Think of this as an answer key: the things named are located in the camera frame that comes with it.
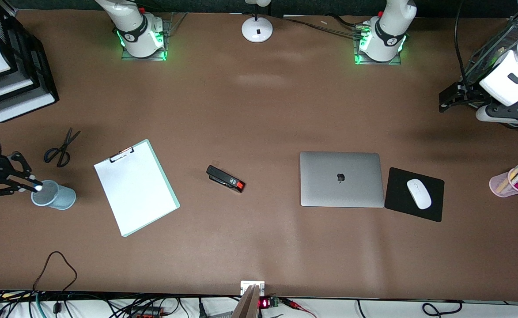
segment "scissors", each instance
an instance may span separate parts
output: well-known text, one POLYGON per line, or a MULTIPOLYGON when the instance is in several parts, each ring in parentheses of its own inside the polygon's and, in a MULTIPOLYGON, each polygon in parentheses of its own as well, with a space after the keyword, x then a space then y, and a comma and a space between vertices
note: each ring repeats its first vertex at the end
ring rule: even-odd
POLYGON ((67 137, 64 140, 64 144, 60 148, 51 148, 45 152, 45 157, 43 160, 45 163, 50 163, 57 154, 60 153, 59 162, 57 163, 57 167, 62 168, 67 165, 69 161, 71 161, 71 155, 67 153, 67 147, 71 144, 71 142, 79 135, 80 131, 75 133, 73 137, 71 137, 72 134, 72 128, 68 130, 67 137))

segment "mouse pad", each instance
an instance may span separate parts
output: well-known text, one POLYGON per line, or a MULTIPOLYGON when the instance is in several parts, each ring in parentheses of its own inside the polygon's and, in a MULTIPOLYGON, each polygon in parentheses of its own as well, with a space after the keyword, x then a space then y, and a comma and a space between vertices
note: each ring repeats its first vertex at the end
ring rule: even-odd
POLYGON ((441 222, 444 187, 445 182, 443 180, 410 171, 391 168, 388 172, 388 185, 386 186, 384 207, 389 210, 441 222), (432 205, 427 209, 420 210, 416 205, 416 202, 414 202, 414 199, 412 199, 412 195, 406 185, 406 183, 412 179, 419 179, 422 181, 424 186, 426 186, 428 193, 430 193, 432 205))

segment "white mouse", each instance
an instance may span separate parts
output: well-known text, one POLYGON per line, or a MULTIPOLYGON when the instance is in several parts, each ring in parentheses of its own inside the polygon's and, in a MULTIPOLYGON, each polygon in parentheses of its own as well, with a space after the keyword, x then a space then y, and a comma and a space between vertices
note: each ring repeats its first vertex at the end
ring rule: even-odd
POLYGON ((432 198, 422 181, 412 179, 406 183, 408 190, 412 195, 412 199, 420 210, 425 210, 432 205, 432 198))

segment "table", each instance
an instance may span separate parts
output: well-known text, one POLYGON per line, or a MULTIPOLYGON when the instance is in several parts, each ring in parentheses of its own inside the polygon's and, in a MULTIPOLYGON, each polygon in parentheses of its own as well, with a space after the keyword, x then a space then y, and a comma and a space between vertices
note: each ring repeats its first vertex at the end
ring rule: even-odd
MULTIPOLYGON (((265 280, 279 295, 518 301, 518 196, 488 188, 518 163, 518 132, 465 107, 438 112, 459 76, 453 20, 417 19, 402 66, 388 67, 356 66, 350 40, 276 18, 270 40, 247 42, 246 18, 189 14, 168 61, 122 62, 102 11, 20 12, 60 101, 0 124, 0 140, 78 200, 57 211, 29 193, 0 198, 0 288, 31 288, 59 250, 79 273, 73 290, 237 294, 265 280), (43 163, 69 127, 82 131, 70 164, 43 163), (122 238, 93 165, 146 138, 181 207, 122 238), (390 167, 444 179, 443 220, 301 207, 300 151, 377 152, 384 183, 390 167), (208 180, 210 164, 245 192, 208 180)), ((463 56, 504 24, 462 20, 463 56)), ((72 277, 54 258, 38 288, 72 277)))

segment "silver laptop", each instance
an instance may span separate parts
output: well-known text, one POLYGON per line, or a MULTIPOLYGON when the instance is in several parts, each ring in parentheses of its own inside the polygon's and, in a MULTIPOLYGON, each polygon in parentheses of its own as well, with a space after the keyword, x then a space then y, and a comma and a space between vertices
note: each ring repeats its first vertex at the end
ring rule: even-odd
POLYGON ((382 208, 378 153, 300 153, 303 207, 382 208))

